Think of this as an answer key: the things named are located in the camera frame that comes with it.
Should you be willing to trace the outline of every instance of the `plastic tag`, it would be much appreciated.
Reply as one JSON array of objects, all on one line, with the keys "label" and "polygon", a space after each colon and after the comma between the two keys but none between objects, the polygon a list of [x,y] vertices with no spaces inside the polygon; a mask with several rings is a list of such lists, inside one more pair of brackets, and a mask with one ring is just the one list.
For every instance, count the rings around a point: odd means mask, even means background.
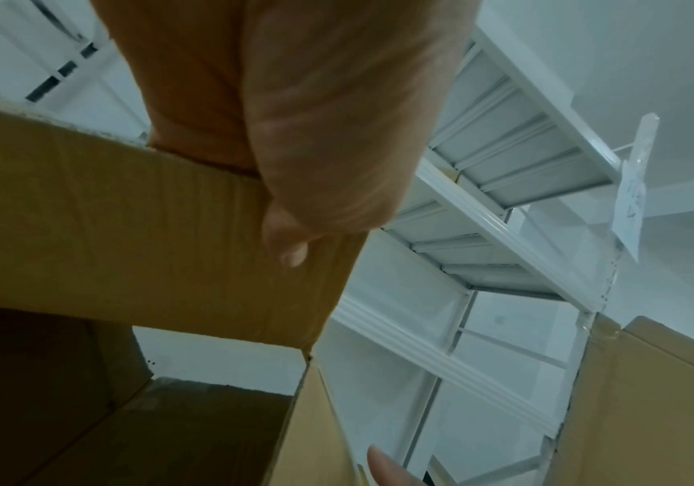
[{"label": "plastic tag", "polygon": [[639,261],[640,232],[645,213],[645,169],[651,156],[659,117],[647,114],[640,120],[629,160],[622,163],[621,183],[613,208],[613,234],[635,261]]}]

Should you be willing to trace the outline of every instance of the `cardboard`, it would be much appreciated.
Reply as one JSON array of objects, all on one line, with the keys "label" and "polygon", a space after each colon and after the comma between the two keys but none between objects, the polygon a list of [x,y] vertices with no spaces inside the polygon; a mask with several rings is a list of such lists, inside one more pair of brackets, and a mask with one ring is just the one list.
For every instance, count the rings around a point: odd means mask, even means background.
[{"label": "cardboard", "polygon": [[545,484],[694,484],[694,341],[599,317]]},{"label": "cardboard", "polygon": [[311,350],[365,234],[261,245],[261,181],[0,111],[0,307]]},{"label": "cardboard", "polygon": [[150,376],[130,327],[0,309],[0,484],[50,461]]},{"label": "cardboard", "polygon": [[365,235],[284,269],[268,203],[251,175],[0,111],[0,484],[360,484],[316,362],[292,398],[146,384],[123,325],[307,355]]}]

